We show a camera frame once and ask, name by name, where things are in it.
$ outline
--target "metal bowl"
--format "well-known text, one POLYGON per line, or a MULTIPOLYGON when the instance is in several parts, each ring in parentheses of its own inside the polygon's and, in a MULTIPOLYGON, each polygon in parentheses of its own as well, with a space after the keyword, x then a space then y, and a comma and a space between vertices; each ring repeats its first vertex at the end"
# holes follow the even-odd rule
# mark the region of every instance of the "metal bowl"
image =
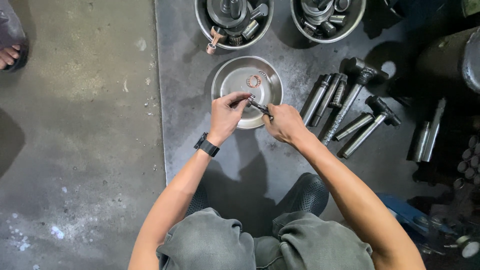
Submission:
MULTIPOLYGON (((212 100, 235 91, 249 92, 256 96, 255 101, 262 105, 282 104, 283 85, 273 66, 256 56, 241 56, 226 62, 216 73, 212 83, 212 100), (247 85, 247 80, 259 75, 262 83, 257 88, 247 85)), ((245 108, 238 129, 255 129, 264 125, 263 113, 250 106, 245 108)))
MULTIPOLYGON (((259 0, 257 1, 257 5, 261 3, 265 3, 268 5, 268 15, 265 18, 259 18, 257 19, 257 22, 260 26, 260 28, 257 30, 257 33, 255 33, 255 36, 248 42, 240 45, 240 46, 230 46, 222 43, 217 43, 216 46, 223 48, 223 49, 228 49, 228 50, 239 50, 239 49, 244 49, 247 47, 250 47, 251 45, 257 43, 267 32, 268 27, 270 26, 273 18, 273 1, 274 0, 259 0)), ((207 37, 210 42, 213 40, 212 36, 210 35, 210 29, 212 29, 212 26, 216 25, 210 19, 210 16, 208 15, 207 11, 207 1, 206 0, 195 0, 195 15, 197 16, 197 22, 200 25, 200 29, 202 30, 202 33, 207 37)))
POLYGON ((333 43, 348 36, 359 25, 363 14, 365 13, 365 7, 367 6, 367 0, 352 0, 349 8, 342 12, 342 15, 347 16, 347 23, 338 31, 335 35, 328 38, 315 38, 308 35, 300 24, 300 18, 303 14, 303 10, 300 5, 300 0, 290 0, 290 10, 292 12, 293 22, 299 29, 299 31, 306 36, 309 40, 318 43, 333 43))

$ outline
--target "stained floor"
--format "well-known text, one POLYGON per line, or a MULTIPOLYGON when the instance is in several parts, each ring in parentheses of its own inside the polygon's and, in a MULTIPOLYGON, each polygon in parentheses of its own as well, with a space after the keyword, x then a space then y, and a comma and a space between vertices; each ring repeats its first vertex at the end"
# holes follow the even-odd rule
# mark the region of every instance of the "stained floor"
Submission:
POLYGON ((12 0, 0 73, 0 269, 126 269, 165 186, 154 3, 12 0))

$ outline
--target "steel work surface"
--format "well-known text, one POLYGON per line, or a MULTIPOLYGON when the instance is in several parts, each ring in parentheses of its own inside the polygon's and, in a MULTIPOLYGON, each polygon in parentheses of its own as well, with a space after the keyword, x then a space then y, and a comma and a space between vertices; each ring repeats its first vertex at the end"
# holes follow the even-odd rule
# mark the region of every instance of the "steel work surface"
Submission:
MULTIPOLYGON (((275 1, 272 24, 258 43, 240 51, 218 48, 214 56, 205 52, 208 39, 196 21, 193 1, 157 2, 156 17, 167 182, 194 153, 200 135, 209 130, 211 83, 226 61, 255 55, 270 62, 283 82, 283 102, 298 110, 319 75, 338 72, 345 58, 357 56, 376 63, 391 59, 397 73, 403 64, 402 25, 370 40, 361 23, 339 42, 315 45, 296 29, 288 0, 275 1)), ((385 66, 390 69, 387 72, 395 72, 392 63, 385 66)), ((411 112, 382 95, 381 89, 373 91, 402 119, 401 127, 380 126, 350 159, 342 161, 375 192, 409 198, 437 191, 413 182, 411 175, 417 165, 405 160, 415 128, 411 112)), ((340 127, 361 112, 371 111, 364 104, 370 94, 368 89, 362 90, 340 127)), ((328 109, 319 127, 312 129, 315 134, 320 133, 330 112, 328 109)), ((347 141, 331 142, 328 148, 336 154, 347 141)), ((236 218, 245 231, 260 236, 268 233, 271 219, 282 210, 278 204, 304 172, 314 170, 294 148, 277 142, 261 127, 236 130, 211 161, 204 180, 211 206, 222 217, 236 218)), ((321 218, 342 220, 333 200, 321 218)))

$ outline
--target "black shoe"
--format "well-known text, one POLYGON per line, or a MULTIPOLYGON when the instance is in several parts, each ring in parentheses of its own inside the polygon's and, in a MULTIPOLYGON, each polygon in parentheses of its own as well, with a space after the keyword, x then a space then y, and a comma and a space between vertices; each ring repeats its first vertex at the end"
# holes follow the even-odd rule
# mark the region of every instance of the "black shoe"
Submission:
POLYGON ((304 173, 293 185, 296 195, 292 198, 291 208, 286 213, 307 211, 320 216, 328 203, 329 192, 320 176, 304 173))
POLYGON ((188 217, 197 211, 200 211, 209 207, 210 206, 208 205, 207 191, 205 190, 205 187, 202 184, 202 182, 200 182, 198 184, 197 190, 195 191, 195 194, 193 194, 192 201, 188 206, 185 217, 188 217))

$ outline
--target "hammer head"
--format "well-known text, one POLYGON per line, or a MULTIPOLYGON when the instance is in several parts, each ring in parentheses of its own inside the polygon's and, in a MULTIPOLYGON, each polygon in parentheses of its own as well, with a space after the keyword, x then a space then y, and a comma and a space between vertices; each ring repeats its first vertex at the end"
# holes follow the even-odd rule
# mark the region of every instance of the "hammer head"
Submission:
POLYGON ((369 96, 365 104, 372 109, 374 114, 384 113, 387 116, 384 121, 385 124, 398 126, 402 123, 400 118, 378 96, 369 96))
POLYGON ((363 85, 370 80, 375 80, 378 83, 388 80, 388 74, 386 72, 377 70, 375 67, 368 65, 364 60, 357 57, 351 58, 347 62, 345 69, 350 73, 360 75, 359 79, 366 75, 365 83, 361 83, 363 85))

